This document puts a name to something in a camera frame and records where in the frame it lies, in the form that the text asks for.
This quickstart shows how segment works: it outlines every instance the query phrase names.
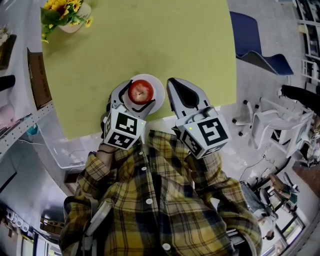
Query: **bracelet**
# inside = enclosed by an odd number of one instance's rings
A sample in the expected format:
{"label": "bracelet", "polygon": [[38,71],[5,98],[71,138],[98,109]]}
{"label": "bracelet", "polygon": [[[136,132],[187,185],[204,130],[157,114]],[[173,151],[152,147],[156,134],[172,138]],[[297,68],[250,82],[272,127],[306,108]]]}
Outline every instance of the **bracelet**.
{"label": "bracelet", "polygon": [[117,151],[117,149],[114,150],[114,151],[112,151],[112,152],[107,152],[107,151],[104,151],[104,150],[102,150],[102,149],[97,150],[97,152],[104,152],[104,153],[106,153],[106,154],[113,154],[113,153],[116,152],[116,151]]}

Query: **white plate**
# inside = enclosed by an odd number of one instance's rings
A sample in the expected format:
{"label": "white plate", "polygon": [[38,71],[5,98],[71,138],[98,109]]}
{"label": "white plate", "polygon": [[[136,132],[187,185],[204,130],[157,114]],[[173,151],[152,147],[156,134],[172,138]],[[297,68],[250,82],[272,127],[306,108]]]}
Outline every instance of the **white plate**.
{"label": "white plate", "polygon": [[[140,79],[148,81],[153,87],[152,100],[155,99],[155,105],[154,105],[154,107],[151,109],[151,111],[149,113],[149,114],[153,114],[158,109],[160,109],[160,107],[162,106],[162,104],[165,101],[165,88],[164,88],[164,85],[162,84],[162,82],[158,78],[156,78],[155,76],[153,76],[151,74],[138,74],[138,75],[135,75],[134,77],[131,78],[131,80],[133,82],[136,81],[136,80],[140,80]],[[140,109],[142,107],[142,105],[134,104],[129,99],[128,91],[126,91],[125,94],[123,95],[123,101],[124,101],[124,105],[127,108]]]}

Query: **plaid shirt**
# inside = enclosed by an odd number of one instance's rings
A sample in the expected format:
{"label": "plaid shirt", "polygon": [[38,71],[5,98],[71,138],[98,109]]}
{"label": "plaid shirt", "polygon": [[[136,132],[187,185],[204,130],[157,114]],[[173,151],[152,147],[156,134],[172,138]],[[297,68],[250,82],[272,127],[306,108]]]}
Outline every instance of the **plaid shirt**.
{"label": "plaid shirt", "polygon": [[[100,206],[112,204],[94,233],[98,255],[232,255],[226,229],[249,236],[260,255],[258,222],[248,211],[239,182],[222,172],[218,153],[196,160],[175,135],[152,130],[149,158],[137,142],[128,151],[117,150],[113,164],[109,170],[89,154],[76,196],[64,202],[63,255],[70,255],[89,225],[91,206],[84,193]],[[217,210],[211,198],[220,200]]]}

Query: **sleeve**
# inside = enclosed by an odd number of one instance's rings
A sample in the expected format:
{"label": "sleeve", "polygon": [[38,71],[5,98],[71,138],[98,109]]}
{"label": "sleeve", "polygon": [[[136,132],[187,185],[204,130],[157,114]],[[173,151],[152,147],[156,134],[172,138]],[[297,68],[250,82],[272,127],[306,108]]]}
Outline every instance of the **sleeve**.
{"label": "sleeve", "polygon": [[211,198],[219,200],[218,214],[225,222],[227,229],[236,229],[249,236],[253,241],[257,255],[262,249],[262,236],[257,219],[247,208],[239,181],[229,178],[222,171],[219,153],[195,159],[189,155],[185,159],[191,169],[194,188],[198,196],[211,209]]}
{"label": "sleeve", "polygon": [[85,170],[78,176],[75,196],[69,196],[64,201],[65,224],[59,239],[62,255],[72,254],[73,248],[82,240],[84,231],[89,226],[92,217],[89,198],[99,200],[115,179],[116,171],[110,170],[91,152]]}

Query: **cardboard box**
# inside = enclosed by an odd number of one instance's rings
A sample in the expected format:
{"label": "cardboard box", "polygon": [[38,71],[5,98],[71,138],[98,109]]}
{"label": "cardboard box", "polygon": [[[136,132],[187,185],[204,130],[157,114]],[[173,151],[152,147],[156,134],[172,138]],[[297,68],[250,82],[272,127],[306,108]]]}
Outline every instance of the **cardboard box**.
{"label": "cardboard box", "polygon": [[28,66],[34,102],[39,110],[52,100],[42,52],[30,52],[28,49]]}

